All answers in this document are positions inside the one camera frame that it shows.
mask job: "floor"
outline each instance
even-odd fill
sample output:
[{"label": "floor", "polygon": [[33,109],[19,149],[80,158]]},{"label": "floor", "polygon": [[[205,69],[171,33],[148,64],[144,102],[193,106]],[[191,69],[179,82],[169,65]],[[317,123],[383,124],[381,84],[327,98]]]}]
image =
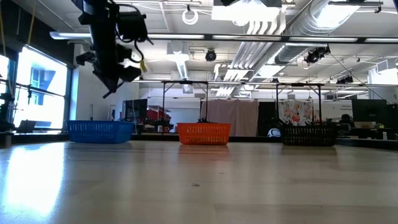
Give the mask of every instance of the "floor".
[{"label": "floor", "polygon": [[398,153],[56,142],[0,149],[0,223],[398,223]]}]

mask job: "colorful poster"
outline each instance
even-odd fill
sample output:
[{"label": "colorful poster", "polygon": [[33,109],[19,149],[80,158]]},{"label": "colorful poster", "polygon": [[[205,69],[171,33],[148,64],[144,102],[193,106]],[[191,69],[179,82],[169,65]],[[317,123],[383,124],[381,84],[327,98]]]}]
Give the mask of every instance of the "colorful poster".
[{"label": "colorful poster", "polygon": [[312,102],[284,101],[279,102],[279,118],[286,124],[305,126],[312,122]]}]

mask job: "basket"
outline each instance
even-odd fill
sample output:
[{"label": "basket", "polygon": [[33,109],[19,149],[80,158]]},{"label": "basket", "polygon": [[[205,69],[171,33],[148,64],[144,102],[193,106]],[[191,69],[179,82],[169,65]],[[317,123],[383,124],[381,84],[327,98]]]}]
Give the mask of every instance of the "basket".
[{"label": "basket", "polygon": [[121,121],[68,121],[69,140],[81,143],[129,141],[134,124]]},{"label": "basket", "polygon": [[178,123],[182,144],[226,145],[231,124]]},{"label": "basket", "polygon": [[334,146],[337,129],[331,126],[284,126],[282,143],[294,146]]}]

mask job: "ceiling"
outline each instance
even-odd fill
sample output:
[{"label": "ceiling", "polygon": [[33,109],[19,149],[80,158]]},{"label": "ceiling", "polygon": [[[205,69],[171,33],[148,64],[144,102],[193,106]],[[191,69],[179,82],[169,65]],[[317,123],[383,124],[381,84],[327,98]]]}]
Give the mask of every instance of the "ceiling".
[{"label": "ceiling", "polygon": [[[26,0],[13,0],[27,11],[32,11],[32,2]],[[195,9],[211,10],[213,0],[201,0],[202,6],[192,6]],[[375,7],[361,8],[354,13],[342,26],[337,28],[332,35],[383,35],[397,36],[398,20],[397,14],[385,13],[396,12],[393,0],[383,0],[383,12],[375,14],[372,11]],[[296,0],[296,7],[287,11],[287,20],[293,18],[298,11],[308,3],[308,0]],[[230,21],[212,21],[211,16],[199,13],[199,20],[195,25],[187,25],[182,21],[182,12],[185,6],[165,5],[164,9],[181,9],[179,11],[165,11],[165,19],[160,11],[159,5],[145,5],[137,7],[142,13],[147,14],[146,25],[149,32],[173,32],[173,33],[208,33],[208,34],[243,34],[248,26],[238,27]],[[81,26],[77,17],[81,12],[73,5],[71,0],[38,0],[37,17],[55,30],[64,32],[88,32],[86,26]],[[189,70],[213,71],[215,63],[205,61],[207,48],[214,48],[217,62],[227,62],[234,58],[240,43],[238,42],[206,42],[190,41],[190,47],[195,47],[195,53],[190,56],[187,62]],[[146,56],[146,64],[151,74],[165,74],[170,70],[177,69],[175,62],[166,60],[166,41],[155,41],[155,45],[141,44],[140,48]],[[302,67],[302,59],[298,59],[296,66],[286,67],[279,77],[281,82],[302,82],[309,79],[313,82],[326,82],[330,76],[345,71],[345,68],[353,69],[353,74],[361,81],[366,81],[367,69],[374,66],[385,56],[397,56],[398,46],[396,45],[354,45],[354,44],[331,44],[331,52],[335,58],[328,56],[320,63],[305,69]]]}]

